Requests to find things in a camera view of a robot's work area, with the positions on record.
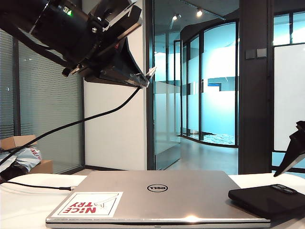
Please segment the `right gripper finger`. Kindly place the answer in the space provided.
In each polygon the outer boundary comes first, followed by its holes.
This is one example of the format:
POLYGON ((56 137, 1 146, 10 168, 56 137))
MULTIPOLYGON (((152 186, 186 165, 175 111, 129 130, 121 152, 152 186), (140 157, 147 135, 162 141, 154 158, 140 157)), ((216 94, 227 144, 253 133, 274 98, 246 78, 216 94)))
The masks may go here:
POLYGON ((297 131, 289 136, 290 143, 274 177, 285 173, 305 157, 305 122, 298 121, 296 123, 296 128, 297 131))

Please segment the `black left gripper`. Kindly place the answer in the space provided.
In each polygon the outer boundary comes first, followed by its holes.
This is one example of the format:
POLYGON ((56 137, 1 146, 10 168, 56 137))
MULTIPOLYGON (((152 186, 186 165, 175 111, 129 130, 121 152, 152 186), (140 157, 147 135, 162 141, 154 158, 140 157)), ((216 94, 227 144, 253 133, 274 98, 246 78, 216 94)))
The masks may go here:
POLYGON ((97 4, 89 14, 71 4, 61 6, 62 56, 72 66, 62 74, 79 73, 89 83, 148 87, 134 60, 127 36, 141 25, 134 4, 97 4))

